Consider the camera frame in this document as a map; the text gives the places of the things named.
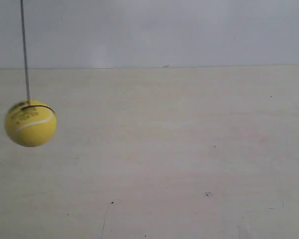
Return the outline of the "yellow tennis ball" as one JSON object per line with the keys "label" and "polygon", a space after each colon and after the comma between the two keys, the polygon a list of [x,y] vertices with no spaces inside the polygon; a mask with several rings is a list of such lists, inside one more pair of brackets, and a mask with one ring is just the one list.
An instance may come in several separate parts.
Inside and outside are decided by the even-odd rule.
{"label": "yellow tennis ball", "polygon": [[21,101],[7,111],[4,129],[8,137],[18,145],[41,146],[50,141],[56,133],[56,113],[43,102]]}

